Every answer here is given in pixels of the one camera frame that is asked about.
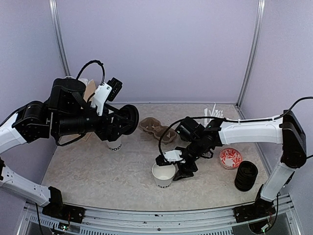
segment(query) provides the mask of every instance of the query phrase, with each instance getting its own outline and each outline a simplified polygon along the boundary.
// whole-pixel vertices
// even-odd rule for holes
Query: white paper cup
[[[167,188],[171,184],[176,173],[174,165],[158,166],[154,164],[152,174],[155,178],[156,185],[160,188]]]
[[[109,150],[112,152],[117,152],[122,147],[121,138],[118,138],[116,141],[112,141],[112,142],[106,141],[106,143],[109,147]]]

